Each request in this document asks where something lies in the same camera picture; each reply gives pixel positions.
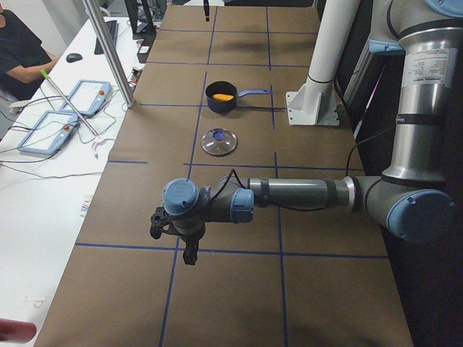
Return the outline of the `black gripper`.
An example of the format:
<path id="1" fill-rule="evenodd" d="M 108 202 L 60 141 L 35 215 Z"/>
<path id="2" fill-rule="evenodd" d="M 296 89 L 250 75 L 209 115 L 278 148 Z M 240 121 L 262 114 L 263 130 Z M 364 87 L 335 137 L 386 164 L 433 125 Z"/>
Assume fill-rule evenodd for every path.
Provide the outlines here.
<path id="1" fill-rule="evenodd" d="M 199 241 L 205 235 L 205 224 L 197 220 L 177 220 L 173 222 L 180 238 L 185 243 L 183 260 L 186 265 L 195 265 L 197 262 L 197 251 Z"/>

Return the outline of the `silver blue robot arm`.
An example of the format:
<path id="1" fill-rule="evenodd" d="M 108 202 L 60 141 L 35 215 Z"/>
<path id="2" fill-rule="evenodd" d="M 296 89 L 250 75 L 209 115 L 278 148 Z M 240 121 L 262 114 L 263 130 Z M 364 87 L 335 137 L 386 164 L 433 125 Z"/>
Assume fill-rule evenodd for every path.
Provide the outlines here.
<path id="1" fill-rule="evenodd" d="M 240 181 L 230 171 L 217 187 L 201 188 L 174 179 L 150 219 L 150 235 L 178 236 L 185 244 L 184 262 L 194 265 L 206 223 L 249 223 L 256 207 L 269 205 L 300 212 L 362 210 L 414 243 L 444 233 L 456 208 L 442 191 L 439 161 L 462 50 L 462 3 L 375 1 L 369 41 L 373 53 L 405 55 L 391 164 L 380 176 Z"/>

